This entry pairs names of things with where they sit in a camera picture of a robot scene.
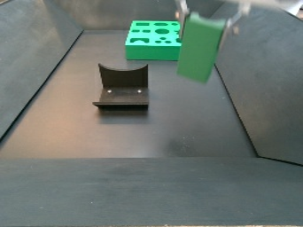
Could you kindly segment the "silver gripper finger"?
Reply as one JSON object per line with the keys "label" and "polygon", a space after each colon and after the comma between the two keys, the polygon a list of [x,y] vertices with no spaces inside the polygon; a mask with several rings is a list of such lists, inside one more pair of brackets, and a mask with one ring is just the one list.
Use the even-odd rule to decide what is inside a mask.
{"label": "silver gripper finger", "polygon": [[183,26],[189,9],[185,0],[175,0],[176,3],[176,19],[179,20],[180,26]]}
{"label": "silver gripper finger", "polygon": [[225,21],[219,49],[223,49],[225,38],[229,35],[239,34],[237,23],[240,19],[248,15],[251,11],[251,3],[248,1],[236,1],[236,3],[237,3],[236,14]]}

